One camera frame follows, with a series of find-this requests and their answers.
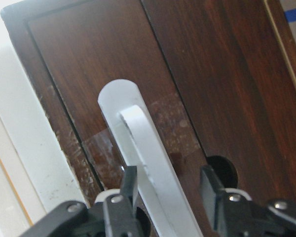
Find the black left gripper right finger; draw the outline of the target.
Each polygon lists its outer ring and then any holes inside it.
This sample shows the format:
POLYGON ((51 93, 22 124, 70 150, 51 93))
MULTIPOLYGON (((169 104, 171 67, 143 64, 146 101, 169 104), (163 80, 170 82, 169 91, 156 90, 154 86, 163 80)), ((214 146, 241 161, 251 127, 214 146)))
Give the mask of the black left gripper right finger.
POLYGON ((200 194, 209 222, 216 222, 218 203, 225 192, 219 177, 210 165, 201 167, 200 194))

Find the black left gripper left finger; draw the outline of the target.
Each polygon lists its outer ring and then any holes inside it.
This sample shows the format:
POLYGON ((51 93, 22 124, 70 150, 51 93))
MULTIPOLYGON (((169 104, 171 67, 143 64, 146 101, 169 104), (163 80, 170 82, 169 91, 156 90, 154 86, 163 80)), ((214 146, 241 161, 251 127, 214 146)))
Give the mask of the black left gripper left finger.
POLYGON ((136 166, 127 166, 124 169, 120 193, 130 201, 133 210, 136 210, 138 197, 138 177, 136 166))

